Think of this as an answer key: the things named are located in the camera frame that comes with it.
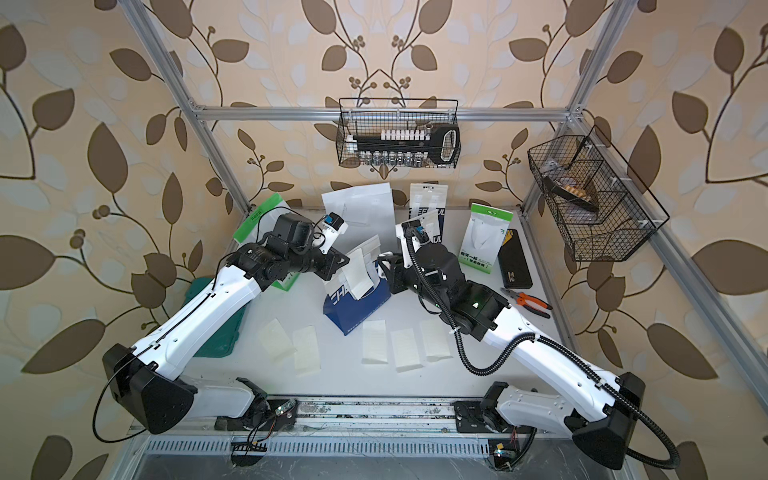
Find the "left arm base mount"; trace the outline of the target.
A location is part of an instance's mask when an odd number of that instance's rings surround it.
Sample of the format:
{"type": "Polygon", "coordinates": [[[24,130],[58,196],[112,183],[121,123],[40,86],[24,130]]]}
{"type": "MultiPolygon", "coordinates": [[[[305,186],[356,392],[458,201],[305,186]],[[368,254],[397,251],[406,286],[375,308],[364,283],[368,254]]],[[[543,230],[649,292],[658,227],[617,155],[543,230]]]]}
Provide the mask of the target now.
{"type": "Polygon", "coordinates": [[[261,461],[268,452],[268,440],[278,429],[295,424],[297,406],[296,399],[256,399],[242,417],[217,417],[214,423],[215,431],[246,434],[245,439],[230,442],[232,465],[245,468],[261,461]]]}

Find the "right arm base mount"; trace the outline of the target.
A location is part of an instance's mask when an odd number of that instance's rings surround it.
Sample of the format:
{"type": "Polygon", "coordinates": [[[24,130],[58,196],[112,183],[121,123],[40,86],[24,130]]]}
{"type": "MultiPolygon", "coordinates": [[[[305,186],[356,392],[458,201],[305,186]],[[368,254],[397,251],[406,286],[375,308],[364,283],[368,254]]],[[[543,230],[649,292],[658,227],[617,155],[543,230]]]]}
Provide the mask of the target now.
{"type": "Polygon", "coordinates": [[[457,401],[454,410],[456,430],[461,434],[502,434],[506,440],[489,443],[489,461],[494,470],[511,472],[527,456],[537,435],[537,429],[514,426],[483,401],[457,401]]]}

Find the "pink mini stapler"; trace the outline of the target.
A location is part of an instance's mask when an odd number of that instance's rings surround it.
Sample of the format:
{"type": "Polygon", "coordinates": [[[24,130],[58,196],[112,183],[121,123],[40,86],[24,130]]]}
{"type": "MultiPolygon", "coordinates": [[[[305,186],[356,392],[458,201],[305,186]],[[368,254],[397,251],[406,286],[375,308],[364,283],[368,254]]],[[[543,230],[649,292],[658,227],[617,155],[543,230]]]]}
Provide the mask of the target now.
{"type": "Polygon", "coordinates": [[[348,229],[345,220],[334,212],[323,217],[318,226],[320,227],[321,238],[315,243],[315,246],[323,254],[327,254],[334,242],[348,229]]]}

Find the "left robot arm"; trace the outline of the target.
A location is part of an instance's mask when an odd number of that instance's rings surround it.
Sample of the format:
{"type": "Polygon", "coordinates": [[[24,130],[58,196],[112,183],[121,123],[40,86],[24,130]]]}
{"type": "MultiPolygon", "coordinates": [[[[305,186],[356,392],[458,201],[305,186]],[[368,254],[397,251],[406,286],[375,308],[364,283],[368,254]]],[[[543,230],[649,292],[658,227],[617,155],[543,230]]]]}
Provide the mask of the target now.
{"type": "Polygon", "coordinates": [[[106,391],[154,435],[200,417],[260,427],[270,410],[262,389],[244,377],[232,383],[186,381],[187,364],[231,316],[276,280],[310,272],[328,281],[348,262],[333,247],[308,246],[296,253],[256,243],[241,246],[225,257],[215,279],[162,326],[131,347],[116,344],[103,355],[106,391]]]}

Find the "blue white Cheerful bag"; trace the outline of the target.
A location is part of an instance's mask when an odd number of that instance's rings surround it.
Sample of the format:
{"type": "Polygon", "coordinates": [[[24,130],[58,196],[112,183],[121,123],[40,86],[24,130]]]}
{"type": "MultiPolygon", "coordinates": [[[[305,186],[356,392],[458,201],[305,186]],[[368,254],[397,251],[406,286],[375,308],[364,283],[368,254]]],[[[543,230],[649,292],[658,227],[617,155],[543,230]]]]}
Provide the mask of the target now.
{"type": "Polygon", "coordinates": [[[323,314],[345,335],[389,300],[388,282],[379,276],[380,239],[374,235],[347,253],[349,263],[324,284],[323,314]]]}

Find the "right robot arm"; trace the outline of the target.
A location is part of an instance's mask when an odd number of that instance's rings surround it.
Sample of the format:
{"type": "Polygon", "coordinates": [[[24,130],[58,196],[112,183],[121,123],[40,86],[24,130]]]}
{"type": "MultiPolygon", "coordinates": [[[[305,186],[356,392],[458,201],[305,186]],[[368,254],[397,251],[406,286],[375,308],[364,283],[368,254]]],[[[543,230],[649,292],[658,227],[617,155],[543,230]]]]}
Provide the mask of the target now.
{"type": "Polygon", "coordinates": [[[513,358],[555,391],[546,395],[495,383],[486,393],[486,426],[496,431],[529,426],[568,435],[598,464],[621,469],[630,453],[644,382],[632,373],[603,370],[553,340],[513,307],[509,296],[468,279],[444,245],[424,244],[415,256],[412,263],[407,252],[382,254],[379,274],[392,293],[417,294],[453,329],[457,342],[471,337],[500,350],[487,367],[472,365],[461,353],[470,373],[490,376],[513,358]]]}

